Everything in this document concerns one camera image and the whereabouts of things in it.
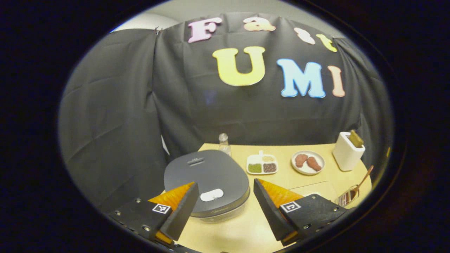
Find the white wall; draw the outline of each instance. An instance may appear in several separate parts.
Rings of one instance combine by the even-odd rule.
[[[154,13],[143,12],[126,21],[116,29],[112,30],[112,32],[133,28],[162,30],[167,27],[174,26],[178,23],[180,22],[168,17],[164,17]]]
[[[319,17],[280,0],[170,0],[149,8],[113,31],[144,28],[162,30],[180,22],[226,12],[273,14],[317,28],[334,37],[345,37]]]
[[[279,0],[170,0],[145,11],[179,22],[225,12],[273,14],[317,28],[334,37],[345,37],[319,17]]]

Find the wooden table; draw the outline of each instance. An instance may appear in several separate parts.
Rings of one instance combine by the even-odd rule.
[[[243,213],[230,220],[215,224],[204,223],[190,217],[177,243],[204,253],[220,253],[222,251],[266,253],[284,248],[281,242],[275,240],[272,230],[270,230],[269,223],[253,193],[253,181],[255,178],[260,178],[304,196],[316,193],[334,202],[339,195],[359,184],[367,173],[362,161],[359,161],[352,171],[341,171],[332,155],[334,145],[334,143],[301,146],[231,145],[231,157],[243,170],[246,171],[247,157],[258,154],[262,150],[264,154],[276,157],[279,166],[278,172],[271,175],[250,175],[246,172],[251,193],[245,203]],[[218,148],[218,144],[205,143],[199,151],[217,150]],[[294,170],[291,165],[291,157],[300,150],[310,150],[320,154],[325,160],[323,170],[311,176]],[[359,197],[346,208],[358,205],[371,189],[371,180],[368,178],[360,187]]]

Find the round plate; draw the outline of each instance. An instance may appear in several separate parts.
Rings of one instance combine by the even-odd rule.
[[[308,157],[311,157],[311,156],[314,157],[315,160],[317,161],[317,163],[322,167],[322,169],[317,172],[313,168],[309,167],[308,163],[306,163],[306,161],[303,163],[303,167],[301,167],[301,168],[297,167],[295,165],[295,157],[297,157],[300,154],[305,154]],[[291,158],[291,164],[292,164],[292,167],[294,167],[294,169],[296,169],[298,172],[305,174],[305,175],[317,174],[317,173],[321,172],[322,170],[324,170],[324,167],[325,167],[324,159],[318,153],[308,151],[308,150],[302,150],[302,151],[296,152]]]

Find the brown meat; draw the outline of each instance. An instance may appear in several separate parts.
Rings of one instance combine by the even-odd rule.
[[[322,169],[322,167],[317,163],[317,161],[315,160],[314,157],[309,157],[308,160],[306,160],[306,163],[308,164],[308,166],[310,168],[312,168],[315,171],[320,171]]]
[[[305,154],[300,154],[295,157],[295,166],[301,168],[303,167],[303,163],[308,159],[308,156]]]
[[[277,170],[275,163],[265,163],[263,167],[264,167],[264,172],[266,172],[266,173],[275,172]]]

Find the gray container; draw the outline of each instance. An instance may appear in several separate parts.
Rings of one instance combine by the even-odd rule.
[[[166,191],[192,181],[198,183],[200,196],[191,216],[206,222],[233,218],[242,212],[242,205],[250,195],[247,174],[219,150],[190,153],[167,165],[164,172]]]

